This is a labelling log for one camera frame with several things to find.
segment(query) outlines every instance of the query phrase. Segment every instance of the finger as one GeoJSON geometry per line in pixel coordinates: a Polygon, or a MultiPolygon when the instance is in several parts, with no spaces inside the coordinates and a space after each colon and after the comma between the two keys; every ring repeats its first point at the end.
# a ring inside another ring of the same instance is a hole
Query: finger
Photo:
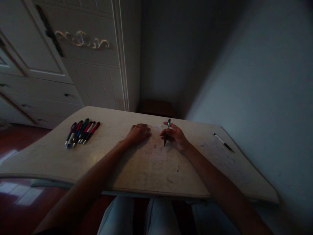
{"type": "Polygon", "coordinates": [[[165,133],[166,133],[166,129],[164,129],[164,130],[161,131],[160,136],[165,135],[165,133]]]}
{"type": "Polygon", "coordinates": [[[179,129],[179,127],[176,126],[176,125],[173,124],[173,123],[170,123],[170,127],[173,128],[174,130],[177,129],[177,128],[179,129]]]}
{"type": "Polygon", "coordinates": [[[170,123],[170,127],[173,128],[174,130],[179,129],[179,127],[173,123],[170,123]]]}
{"type": "Polygon", "coordinates": [[[175,139],[173,137],[168,136],[166,140],[173,142],[175,139]]]}
{"type": "Polygon", "coordinates": [[[136,127],[147,127],[148,125],[147,124],[144,124],[144,123],[138,123],[136,125],[136,127]]]}
{"type": "Polygon", "coordinates": [[[169,136],[174,136],[174,130],[173,129],[165,129],[166,133],[169,135],[169,136]]]}
{"type": "Polygon", "coordinates": [[[149,130],[151,130],[149,127],[142,127],[141,128],[142,133],[149,131],[149,130]]]}
{"type": "Polygon", "coordinates": [[[144,139],[148,138],[148,137],[151,136],[151,135],[152,135],[151,132],[148,132],[148,133],[144,134],[144,135],[141,137],[141,139],[144,140],[144,139]]]}

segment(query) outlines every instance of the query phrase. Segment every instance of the paper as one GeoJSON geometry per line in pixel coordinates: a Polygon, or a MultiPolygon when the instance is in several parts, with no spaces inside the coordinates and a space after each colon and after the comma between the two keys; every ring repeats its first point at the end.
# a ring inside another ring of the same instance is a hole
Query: paper
{"type": "Polygon", "coordinates": [[[161,125],[149,125],[151,128],[151,136],[137,146],[137,151],[145,159],[155,161],[167,161],[167,154],[164,150],[164,140],[161,139],[161,125]]]}
{"type": "Polygon", "coordinates": [[[198,144],[207,159],[237,186],[249,182],[247,173],[239,159],[232,157],[228,149],[218,140],[198,144]]]}

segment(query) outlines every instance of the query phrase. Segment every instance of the person's left hand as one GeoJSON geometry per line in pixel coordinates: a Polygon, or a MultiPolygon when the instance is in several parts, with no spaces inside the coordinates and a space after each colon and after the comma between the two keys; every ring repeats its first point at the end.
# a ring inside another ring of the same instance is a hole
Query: person's left hand
{"type": "Polygon", "coordinates": [[[124,141],[129,147],[138,145],[151,136],[151,132],[149,132],[149,130],[150,128],[147,124],[139,123],[137,125],[133,125],[124,141]]]}

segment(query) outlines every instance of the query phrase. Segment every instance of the white desk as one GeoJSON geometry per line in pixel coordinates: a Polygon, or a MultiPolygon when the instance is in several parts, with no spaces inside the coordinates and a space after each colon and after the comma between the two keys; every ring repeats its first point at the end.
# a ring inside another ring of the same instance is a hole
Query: white desk
{"type": "MultiPolygon", "coordinates": [[[[137,123],[162,124],[167,118],[87,106],[77,111],[46,136],[5,160],[0,165],[0,177],[24,177],[75,183],[111,148],[122,140],[137,123]],[[100,121],[101,126],[84,146],[65,149],[64,142],[74,122],[100,121]]],[[[278,203],[275,189],[257,172],[220,127],[211,124],[172,119],[187,139],[195,145],[213,140],[217,133],[234,151],[229,155],[239,160],[249,175],[249,182],[237,185],[248,197],[278,203]]],[[[198,174],[179,151],[166,147],[167,161],[143,159],[131,149],[119,164],[107,191],[144,193],[151,195],[207,198],[210,196],[198,174]]]]}

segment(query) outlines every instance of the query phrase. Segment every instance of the forearm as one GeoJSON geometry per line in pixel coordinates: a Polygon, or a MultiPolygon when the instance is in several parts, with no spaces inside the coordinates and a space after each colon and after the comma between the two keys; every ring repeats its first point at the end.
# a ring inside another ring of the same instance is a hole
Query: forearm
{"type": "Polygon", "coordinates": [[[242,234],[272,234],[244,194],[194,146],[184,152],[211,196],[242,234]]]}
{"type": "Polygon", "coordinates": [[[35,232],[52,227],[73,229],[99,197],[116,165],[129,148],[123,141],[96,163],[54,206],[35,232]]]}

